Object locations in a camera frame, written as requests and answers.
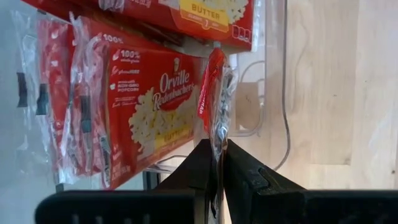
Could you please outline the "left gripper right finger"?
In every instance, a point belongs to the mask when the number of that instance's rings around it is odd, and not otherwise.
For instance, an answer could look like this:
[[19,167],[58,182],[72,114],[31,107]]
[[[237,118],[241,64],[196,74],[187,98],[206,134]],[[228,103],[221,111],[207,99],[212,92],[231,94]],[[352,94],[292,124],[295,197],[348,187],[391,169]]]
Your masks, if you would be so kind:
[[304,188],[267,167],[232,140],[223,182],[232,224],[299,224]]

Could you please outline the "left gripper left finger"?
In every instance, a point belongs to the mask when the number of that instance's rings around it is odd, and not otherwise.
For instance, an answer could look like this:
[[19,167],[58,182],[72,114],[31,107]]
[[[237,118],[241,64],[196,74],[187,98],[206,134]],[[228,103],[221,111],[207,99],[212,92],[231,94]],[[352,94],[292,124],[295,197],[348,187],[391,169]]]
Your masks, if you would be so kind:
[[188,157],[155,189],[170,196],[156,215],[159,224],[209,224],[213,197],[213,152],[202,139]]

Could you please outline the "clear plastic basket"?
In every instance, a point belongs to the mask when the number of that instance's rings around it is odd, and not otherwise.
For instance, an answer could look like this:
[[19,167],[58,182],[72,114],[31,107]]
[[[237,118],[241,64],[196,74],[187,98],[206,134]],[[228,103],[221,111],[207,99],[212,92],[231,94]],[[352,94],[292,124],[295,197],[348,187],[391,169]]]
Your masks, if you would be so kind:
[[[232,139],[275,170],[281,170],[290,153],[284,100],[285,5],[286,0],[262,0],[257,50],[231,55],[240,78]],[[26,25],[27,41],[35,44],[37,14],[22,0],[0,0],[0,197],[55,192],[35,113],[39,81],[22,60],[17,35]]]

